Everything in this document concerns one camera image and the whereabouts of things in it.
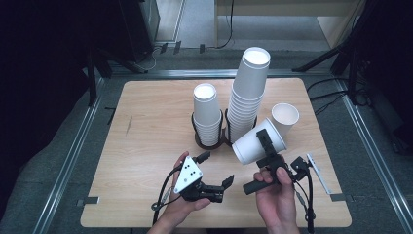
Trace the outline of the white paper cup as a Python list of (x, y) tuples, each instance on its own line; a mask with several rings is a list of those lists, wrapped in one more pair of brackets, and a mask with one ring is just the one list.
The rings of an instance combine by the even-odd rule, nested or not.
[(232, 144), (233, 151), (243, 165), (256, 162), (265, 157), (265, 150), (257, 136), (259, 131), (265, 130), (277, 152), (286, 150), (286, 145), (269, 118), (264, 119), (241, 138)]
[(299, 118), (299, 111), (292, 104), (278, 103), (272, 108), (272, 123), (282, 137), (287, 135)]

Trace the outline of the short stack of white cups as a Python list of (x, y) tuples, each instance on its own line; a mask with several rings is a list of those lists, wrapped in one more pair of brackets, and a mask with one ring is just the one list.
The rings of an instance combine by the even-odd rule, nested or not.
[(201, 145), (211, 147), (220, 140), (222, 112), (217, 99), (217, 91), (210, 83), (194, 88), (194, 111), (192, 120)]

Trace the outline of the person's right hand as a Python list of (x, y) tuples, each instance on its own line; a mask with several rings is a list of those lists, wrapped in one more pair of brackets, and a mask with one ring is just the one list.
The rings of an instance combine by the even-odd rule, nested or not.
[(268, 228), (288, 229), (296, 227), (296, 206), (292, 180), (287, 171), (278, 167), (276, 169), (278, 183), (273, 184), (269, 170), (261, 169), (254, 174), (258, 181), (264, 181), (267, 187), (255, 193), (259, 214)]

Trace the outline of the light wooden desk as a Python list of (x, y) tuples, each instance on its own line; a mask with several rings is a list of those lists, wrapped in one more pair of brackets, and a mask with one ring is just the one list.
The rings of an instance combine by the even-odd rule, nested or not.
[(219, 16), (316, 17), (330, 48), (350, 32), (366, 0), (214, 0), (214, 39)]

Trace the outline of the black wire cup holder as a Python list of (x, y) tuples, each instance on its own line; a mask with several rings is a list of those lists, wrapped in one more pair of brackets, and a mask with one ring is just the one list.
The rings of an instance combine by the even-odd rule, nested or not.
[(224, 112), (221, 113), (221, 120), (218, 125), (220, 132), (216, 135), (217, 136), (216, 143), (212, 145), (203, 144), (202, 138), (197, 129), (195, 117), (191, 116), (191, 122), (192, 122), (192, 126), (195, 132), (195, 135), (194, 135), (195, 142), (199, 147), (205, 150), (213, 150), (213, 149), (219, 148), (222, 144), (226, 144), (228, 146), (231, 146), (233, 144), (233, 142), (231, 141), (231, 134), (230, 134), (231, 124), (229, 123), (227, 112), (228, 110), (225, 110)]

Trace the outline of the person's left hand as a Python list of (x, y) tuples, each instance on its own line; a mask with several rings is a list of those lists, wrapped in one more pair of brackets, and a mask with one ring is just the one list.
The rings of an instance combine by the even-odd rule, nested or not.
[(169, 196), (169, 204), (159, 217), (157, 223), (168, 228), (174, 228), (182, 223), (191, 212), (206, 208), (209, 204), (210, 200), (207, 198), (195, 202), (188, 202), (178, 194), (171, 192), (171, 195)]

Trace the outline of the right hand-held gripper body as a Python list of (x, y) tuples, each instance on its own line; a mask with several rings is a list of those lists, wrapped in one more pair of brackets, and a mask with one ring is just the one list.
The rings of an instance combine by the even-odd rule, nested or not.
[(288, 172), (290, 179), (295, 183), (298, 183), (302, 178), (307, 177), (310, 187), (313, 187), (310, 173), (310, 169), (313, 169), (316, 173), (316, 176), (319, 178), (319, 181), (324, 191), (328, 195), (332, 193), (332, 191), (327, 187), (325, 180), (320, 174), (319, 168), (317, 167), (310, 153), (307, 154), (307, 159), (303, 159), (301, 156), (299, 156), (290, 165), (286, 164), (286, 162), (280, 154), (276, 154), (275, 156), (267, 156), (263, 159), (258, 160), (256, 164), (259, 168), (270, 169), (270, 176), (272, 177), (272, 182), (267, 183), (265, 180), (254, 180), (252, 182), (249, 182), (243, 186), (244, 193), (246, 195), (257, 192), (258, 190), (266, 188), (272, 184), (279, 184), (280, 182), (278, 181), (276, 174), (277, 168), (284, 168)]

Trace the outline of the aluminium floor rail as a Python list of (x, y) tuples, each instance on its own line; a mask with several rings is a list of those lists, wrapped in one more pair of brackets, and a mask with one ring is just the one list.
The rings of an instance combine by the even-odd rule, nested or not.
[[(112, 73), (112, 78), (129, 80), (232, 79), (236, 73), (236, 69), (150, 70), (144, 73), (118, 70)], [(270, 78), (329, 77), (331, 72), (328, 69), (315, 69), (306, 72), (294, 72), (291, 69), (269, 69), (267, 75)]]
[(50, 225), (54, 219), (56, 210), (62, 199), (62, 196), (67, 187), (68, 181), (73, 173), (78, 157), (82, 150), (83, 144), (89, 133), (90, 127), (94, 120), (94, 116), (97, 113), (98, 107), (101, 103), (101, 92), (105, 87), (105, 81), (103, 78), (99, 78), (96, 84), (97, 98), (87, 108), (85, 116), (81, 122), (80, 128), (75, 135), (71, 146), (66, 154), (66, 158), (63, 161), (62, 167), (58, 173), (54, 186), (48, 195), (45, 206), (40, 213), (36, 225), (32, 231), (32, 234), (47, 234)]
[(380, 152), (377, 141), (370, 133), (359, 107), (354, 105), (348, 97), (344, 98), (347, 111), (357, 129), (361, 141), (367, 151), (372, 165), (380, 179), (386, 194), (394, 207), (394, 211), (401, 226), (407, 234), (413, 234), (413, 210), (410, 209), (405, 196), (402, 194), (394, 175), (387, 166), (383, 154)]

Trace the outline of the black cabinet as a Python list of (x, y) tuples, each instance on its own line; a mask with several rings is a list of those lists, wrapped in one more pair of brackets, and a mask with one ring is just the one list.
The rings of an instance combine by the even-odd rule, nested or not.
[(160, 24), (157, 0), (119, 0), (134, 60), (150, 54)]

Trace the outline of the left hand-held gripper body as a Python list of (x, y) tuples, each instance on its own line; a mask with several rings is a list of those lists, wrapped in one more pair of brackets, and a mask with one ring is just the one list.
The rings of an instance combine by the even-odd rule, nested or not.
[(202, 182), (203, 172), (198, 166), (199, 158), (187, 156), (179, 167), (179, 176), (173, 188), (185, 201), (195, 202), (209, 199), (212, 203), (221, 203), (225, 188), (215, 185), (206, 185)]

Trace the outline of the black tripod stand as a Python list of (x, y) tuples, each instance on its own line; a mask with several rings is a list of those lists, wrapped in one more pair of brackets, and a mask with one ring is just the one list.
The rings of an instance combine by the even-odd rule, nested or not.
[(330, 72), (334, 75), (342, 74), (347, 66), (352, 63), (354, 53), (357, 51), (358, 44), (365, 34), (368, 27), (368, 21), (371, 18), (378, 1), (379, 0), (366, 0), (360, 17), (352, 27), (350, 34), (342, 43), (308, 63), (292, 68), (291, 71), (307, 72), (322, 62), (335, 57), (335, 61), (333, 61), (333, 64), (330, 67)]
[(112, 69), (109, 61), (113, 60), (123, 66), (125, 69), (137, 73), (144, 74), (148, 72), (147, 68), (140, 68), (137, 64), (133, 64), (124, 59), (114, 56), (113, 54), (97, 48), (89, 48), (87, 53), (87, 76), (89, 82), (89, 106), (92, 106), (97, 100), (97, 85), (95, 79), (95, 72), (98, 71), (104, 77), (110, 78), (112, 76)]

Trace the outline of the tall stack of white cups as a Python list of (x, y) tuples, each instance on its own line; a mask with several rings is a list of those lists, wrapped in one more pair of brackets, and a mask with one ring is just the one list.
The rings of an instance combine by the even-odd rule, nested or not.
[(248, 48), (243, 53), (226, 112), (226, 135), (231, 143), (246, 134), (256, 123), (270, 59), (270, 54), (259, 47)]

